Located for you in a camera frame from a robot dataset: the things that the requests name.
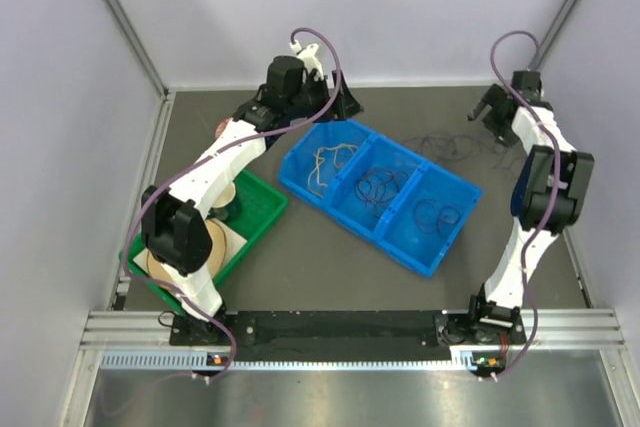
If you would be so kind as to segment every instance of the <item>green tray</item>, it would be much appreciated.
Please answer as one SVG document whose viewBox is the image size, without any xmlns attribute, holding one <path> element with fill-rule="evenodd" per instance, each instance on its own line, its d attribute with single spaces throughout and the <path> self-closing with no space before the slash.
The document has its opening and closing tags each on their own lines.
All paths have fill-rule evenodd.
<svg viewBox="0 0 640 427">
<path fill-rule="evenodd" d="M 275 221 L 278 220 L 288 203 L 287 197 L 284 194 L 278 192 L 269 184 L 246 170 L 240 172 L 234 182 L 237 189 L 236 195 L 240 196 L 242 211 L 240 216 L 232 221 L 225 222 L 225 224 L 231 230 L 234 230 L 247 239 L 247 243 L 244 244 L 233 259 L 218 272 L 218 275 L 216 275 L 213 281 L 215 285 L 220 285 L 220 283 L 228 277 L 244 256 L 256 245 L 258 240 L 260 240 Z M 147 273 L 133 261 L 143 250 L 144 244 L 142 243 L 140 235 L 137 235 L 135 239 L 133 239 L 131 250 L 129 251 L 129 268 L 135 275 L 148 277 Z M 158 294 L 174 312 L 178 314 L 183 313 L 180 301 L 171 295 L 171 293 L 157 285 L 147 285 Z"/>
</svg>

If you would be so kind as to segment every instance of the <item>round wooden plate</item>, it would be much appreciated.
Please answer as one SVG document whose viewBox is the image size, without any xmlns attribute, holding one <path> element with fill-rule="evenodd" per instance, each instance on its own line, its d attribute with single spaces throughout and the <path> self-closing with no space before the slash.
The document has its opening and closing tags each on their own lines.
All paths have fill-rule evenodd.
<svg viewBox="0 0 640 427">
<path fill-rule="evenodd" d="M 207 220 L 205 225 L 207 226 L 209 235 L 213 240 L 213 249 L 211 250 L 211 255 L 209 255 L 209 260 L 207 261 L 207 264 L 209 265 L 209 273 L 213 279 L 222 268 L 222 261 L 227 253 L 227 239 L 224 235 L 224 230 L 222 230 L 222 228 L 214 221 Z M 147 270 L 149 272 L 149 277 L 152 279 L 162 280 L 173 284 L 171 276 L 166 270 L 164 270 L 162 264 L 160 264 L 160 262 L 151 255 L 151 252 L 147 255 Z"/>
</svg>

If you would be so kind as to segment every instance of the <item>blue compartment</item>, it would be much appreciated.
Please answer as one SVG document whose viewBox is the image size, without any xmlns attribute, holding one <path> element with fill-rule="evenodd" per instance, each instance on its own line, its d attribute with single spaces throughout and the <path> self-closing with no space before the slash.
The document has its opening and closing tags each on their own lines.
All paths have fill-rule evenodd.
<svg viewBox="0 0 640 427">
<path fill-rule="evenodd" d="M 317 172 L 310 182 L 318 149 L 342 143 L 358 149 L 341 150 L 335 162 L 325 156 L 319 170 L 326 186 L 318 185 Z M 482 195 L 473 184 L 351 120 L 316 124 L 285 156 L 279 178 L 302 200 L 426 277 Z M 387 186 L 382 194 L 381 184 Z"/>
<path fill-rule="evenodd" d="M 371 133 L 366 127 L 348 122 L 314 125 L 285 156 L 280 169 L 280 181 L 294 194 L 307 202 L 319 205 L 328 185 L 336 174 L 348 165 L 354 154 L 351 154 L 349 149 L 343 148 L 337 152 L 334 162 L 333 151 L 322 152 L 326 160 L 319 169 L 319 184 L 316 174 L 311 175 L 311 179 L 309 177 L 316 166 L 314 155 L 318 149 L 322 147 L 335 148 L 340 144 L 360 147 L 370 135 Z"/>
</svg>

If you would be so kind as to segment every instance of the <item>concrete floor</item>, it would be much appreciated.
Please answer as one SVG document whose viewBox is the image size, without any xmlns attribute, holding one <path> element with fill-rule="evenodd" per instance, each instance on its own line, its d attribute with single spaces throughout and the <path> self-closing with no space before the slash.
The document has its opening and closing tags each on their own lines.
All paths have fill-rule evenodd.
<svg viewBox="0 0 640 427">
<path fill-rule="evenodd" d="M 481 122 L 466 114 L 484 87 L 353 89 L 366 112 L 357 120 L 397 142 L 434 131 L 468 134 L 491 145 Z M 176 95 L 156 182 L 192 163 L 213 141 L 218 123 L 253 92 L 180 92 Z M 249 170 L 279 190 L 283 156 L 307 129 L 282 137 Z M 484 195 L 431 279 L 425 279 L 323 213 L 289 195 L 283 217 L 221 286 L 230 309 L 401 310 L 466 308 L 469 296 L 491 275 L 509 238 L 509 201 L 524 151 L 501 161 L 488 148 L 464 142 L 443 157 L 422 154 L 484 189 Z M 541 308 L 579 308 L 585 302 L 562 239 L 544 255 L 531 282 Z M 161 310 L 162 301 L 133 283 L 128 310 Z"/>
</svg>

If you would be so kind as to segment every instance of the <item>gray wall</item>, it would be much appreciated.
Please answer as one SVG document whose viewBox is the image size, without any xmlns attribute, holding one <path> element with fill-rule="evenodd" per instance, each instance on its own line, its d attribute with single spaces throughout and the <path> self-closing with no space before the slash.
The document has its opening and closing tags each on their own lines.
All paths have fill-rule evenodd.
<svg viewBox="0 0 640 427">
<path fill-rule="evenodd" d="M 0 0 L 0 424 L 55 425 L 158 99 L 101 0 Z"/>
<path fill-rule="evenodd" d="M 305 24 L 336 44 L 353 85 L 487 83 L 491 43 L 515 28 L 543 35 L 562 0 L 121 0 L 171 86 L 255 88 Z M 528 64 L 526 41 L 503 49 Z"/>
<path fill-rule="evenodd" d="M 596 168 L 576 237 L 640 366 L 640 0 L 582 0 L 543 68 L 560 125 Z"/>
</svg>

